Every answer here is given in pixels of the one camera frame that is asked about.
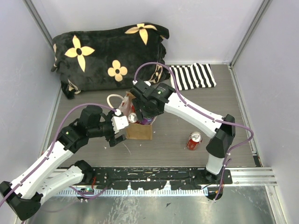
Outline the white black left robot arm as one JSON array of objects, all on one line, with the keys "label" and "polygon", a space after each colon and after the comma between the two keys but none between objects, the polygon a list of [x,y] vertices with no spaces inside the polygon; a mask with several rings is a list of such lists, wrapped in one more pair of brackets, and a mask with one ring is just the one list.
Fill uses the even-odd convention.
[{"label": "white black left robot arm", "polygon": [[57,192],[78,183],[88,185],[94,180],[93,168],[80,160],[47,181],[62,162],[87,145],[91,138],[104,137],[111,147],[125,140],[124,135],[116,137],[129,126],[127,117],[119,109],[112,108],[104,114],[104,105],[85,103],[72,108],[67,115],[78,108],[83,109],[80,117],[68,126],[60,124],[50,147],[35,163],[13,181],[0,184],[3,196],[0,203],[7,203],[21,221],[35,215],[41,205]]}]

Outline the purple soda can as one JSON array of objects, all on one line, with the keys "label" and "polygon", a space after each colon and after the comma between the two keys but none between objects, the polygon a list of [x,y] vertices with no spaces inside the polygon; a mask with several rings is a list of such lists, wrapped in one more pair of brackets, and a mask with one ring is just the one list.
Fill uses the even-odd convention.
[{"label": "purple soda can", "polygon": [[156,117],[145,117],[142,116],[142,119],[139,121],[141,125],[150,125],[156,120]]}]

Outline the watermelon print canvas bag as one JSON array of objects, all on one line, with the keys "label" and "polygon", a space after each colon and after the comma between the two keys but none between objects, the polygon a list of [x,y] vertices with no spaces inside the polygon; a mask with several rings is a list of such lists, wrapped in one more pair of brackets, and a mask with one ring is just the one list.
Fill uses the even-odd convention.
[{"label": "watermelon print canvas bag", "polygon": [[[122,100],[121,104],[117,107],[120,111],[128,116],[132,112],[132,99],[135,97],[130,93],[126,92],[125,97],[118,94],[110,94],[107,96],[107,103],[111,108],[114,108],[110,102],[110,98],[118,97]],[[127,139],[131,140],[152,140],[153,139],[153,129],[152,124],[141,125],[138,123],[129,123],[128,128],[126,128]]]}]

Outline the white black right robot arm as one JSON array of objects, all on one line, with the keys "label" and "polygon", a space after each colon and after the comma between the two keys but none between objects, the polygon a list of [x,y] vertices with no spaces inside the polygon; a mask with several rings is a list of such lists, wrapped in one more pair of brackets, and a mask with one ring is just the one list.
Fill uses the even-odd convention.
[{"label": "white black right robot arm", "polygon": [[221,179],[226,153],[235,138],[233,116],[223,117],[209,112],[164,83],[153,87],[149,82],[134,81],[130,93],[134,96],[133,105],[139,121],[167,112],[184,119],[209,137],[205,179],[211,184]]}]

